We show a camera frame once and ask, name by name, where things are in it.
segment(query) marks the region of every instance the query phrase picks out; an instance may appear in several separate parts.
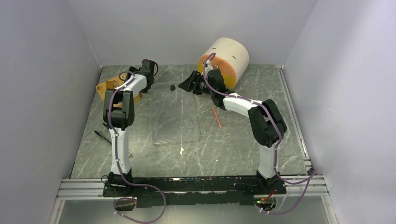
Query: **black base bar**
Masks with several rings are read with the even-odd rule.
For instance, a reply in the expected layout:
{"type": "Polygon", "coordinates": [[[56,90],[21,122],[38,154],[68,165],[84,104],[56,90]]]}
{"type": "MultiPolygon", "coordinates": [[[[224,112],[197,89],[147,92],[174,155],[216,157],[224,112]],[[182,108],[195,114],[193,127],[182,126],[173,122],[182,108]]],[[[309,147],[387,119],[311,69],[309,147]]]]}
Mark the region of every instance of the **black base bar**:
{"type": "MultiPolygon", "coordinates": [[[[239,203],[253,205],[253,195],[286,194],[284,182],[261,175],[203,177],[135,177],[133,183],[150,184],[165,193],[167,205],[239,203]]],[[[105,183],[104,197],[137,197],[137,208],[163,205],[163,198],[153,188],[114,186],[105,183]]]]}

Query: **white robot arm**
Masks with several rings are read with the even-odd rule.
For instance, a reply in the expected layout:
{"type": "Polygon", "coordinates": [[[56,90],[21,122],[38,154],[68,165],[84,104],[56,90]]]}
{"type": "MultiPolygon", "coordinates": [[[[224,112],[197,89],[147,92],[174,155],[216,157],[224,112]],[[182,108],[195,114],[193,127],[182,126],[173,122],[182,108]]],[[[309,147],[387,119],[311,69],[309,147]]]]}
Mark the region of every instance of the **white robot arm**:
{"type": "Polygon", "coordinates": [[[142,67],[139,69],[134,67],[129,68],[129,74],[124,84],[116,89],[106,90],[103,120],[106,122],[107,126],[110,127],[108,114],[109,110],[111,110],[110,120],[114,127],[114,129],[109,128],[112,138],[113,153],[111,172],[108,175],[108,181],[111,185],[127,186],[125,181],[121,178],[120,170],[124,174],[124,177],[132,182],[131,164],[128,154],[128,136],[130,126],[134,122],[134,98],[139,92],[147,93],[151,88],[151,85],[154,83],[155,65],[156,63],[154,61],[147,59],[143,60],[142,67]],[[122,103],[121,108],[114,106],[118,103],[122,103]],[[120,169],[117,166],[116,150],[120,169]]]}
{"type": "Polygon", "coordinates": [[[231,90],[226,89],[223,76],[220,70],[213,70],[210,65],[206,68],[208,74],[208,83],[218,92],[224,93],[223,96],[213,92],[204,82],[203,76],[197,71],[193,71],[188,79],[178,85],[179,88],[193,92],[196,95],[202,93],[210,94],[213,103],[223,110],[237,112],[250,120],[253,135],[260,145],[260,165],[258,173],[265,179],[270,179],[276,175],[274,171],[274,143],[279,140],[279,136],[270,121],[266,121],[266,113],[257,104],[264,106],[275,120],[277,129],[283,136],[287,131],[286,124],[273,100],[265,101],[238,98],[239,95],[231,90]]]}
{"type": "MultiPolygon", "coordinates": [[[[130,91],[133,93],[133,98],[135,98],[141,90],[147,87],[147,79],[144,75],[139,75],[139,74],[135,75],[134,78],[135,80],[131,84],[125,86],[125,84],[127,84],[127,82],[125,82],[123,85],[117,87],[116,89],[122,88],[123,91],[130,91]]],[[[117,138],[118,155],[119,155],[118,157],[121,164],[121,170],[125,174],[127,174],[131,170],[131,164],[129,162],[129,146],[128,146],[130,128],[131,126],[127,126],[125,127],[124,130],[122,130],[122,128],[115,127],[118,133],[118,138],[117,138]]],[[[115,132],[111,128],[109,129],[109,131],[112,138],[111,141],[112,141],[112,153],[113,153],[111,172],[119,175],[120,172],[118,170],[117,163],[115,161],[115,142],[114,142],[115,132]]]]}

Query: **white cylinder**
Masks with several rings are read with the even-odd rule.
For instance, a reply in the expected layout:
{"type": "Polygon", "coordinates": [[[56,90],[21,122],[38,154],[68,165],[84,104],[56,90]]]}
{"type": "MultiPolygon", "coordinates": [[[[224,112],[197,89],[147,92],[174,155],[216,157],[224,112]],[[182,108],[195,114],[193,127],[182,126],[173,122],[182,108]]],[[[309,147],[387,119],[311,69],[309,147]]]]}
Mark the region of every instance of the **white cylinder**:
{"type": "Polygon", "coordinates": [[[234,88],[249,64],[249,53],[246,48],[230,38],[220,38],[200,57],[198,71],[202,72],[203,63],[211,53],[216,53],[212,66],[220,69],[224,83],[234,88]]]}

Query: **gray wall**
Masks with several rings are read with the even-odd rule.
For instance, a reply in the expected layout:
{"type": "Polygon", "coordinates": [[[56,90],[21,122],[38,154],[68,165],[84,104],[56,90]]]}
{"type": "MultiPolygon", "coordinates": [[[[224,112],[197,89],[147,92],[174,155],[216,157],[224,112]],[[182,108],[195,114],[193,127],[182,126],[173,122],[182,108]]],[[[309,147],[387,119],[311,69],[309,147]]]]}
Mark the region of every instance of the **gray wall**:
{"type": "Polygon", "coordinates": [[[320,0],[285,65],[339,222],[396,223],[396,2],[320,0]]]}
{"type": "Polygon", "coordinates": [[[67,0],[101,64],[195,64],[220,37],[284,64],[317,0],[67,0]]]}
{"type": "Polygon", "coordinates": [[[0,223],[49,221],[99,72],[64,0],[0,0],[0,223]]]}

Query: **gray marble surface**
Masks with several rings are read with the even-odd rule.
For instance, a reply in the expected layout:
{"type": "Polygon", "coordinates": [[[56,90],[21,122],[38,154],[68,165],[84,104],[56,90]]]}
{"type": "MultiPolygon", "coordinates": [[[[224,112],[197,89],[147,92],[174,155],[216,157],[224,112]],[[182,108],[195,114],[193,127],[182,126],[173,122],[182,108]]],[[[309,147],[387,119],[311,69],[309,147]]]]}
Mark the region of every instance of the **gray marble surface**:
{"type": "MultiPolygon", "coordinates": [[[[105,66],[99,82],[103,82],[128,66],[105,66]]],[[[156,84],[181,82],[196,65],[163,65],[156,84]]],[[[289,112],[284,88],[274,65],[249,65],[234,89],[238,94],[257,100],[275,101],[288,126],[279,149],[278,166],[282,175],[306,174],[303,156],[294,123],[289,112]]],[[[220,129],[212,112],[209,95],[193,96],[199,137],[195,141],[154,145],[150,129],[150,94],[135,105],[135,120],[129,136],[130,159],[134,177],[253,175],[259,165],[259,145],[249,120],[242,115],[217,108],[223,126],[220,129]]],[[[111,146],[98,137],[97,130],[110,138],[102,125],[103,101],[95,94],[88,121],[78,150],[71,178],[100,178],[110,172],[111,146]]]]}

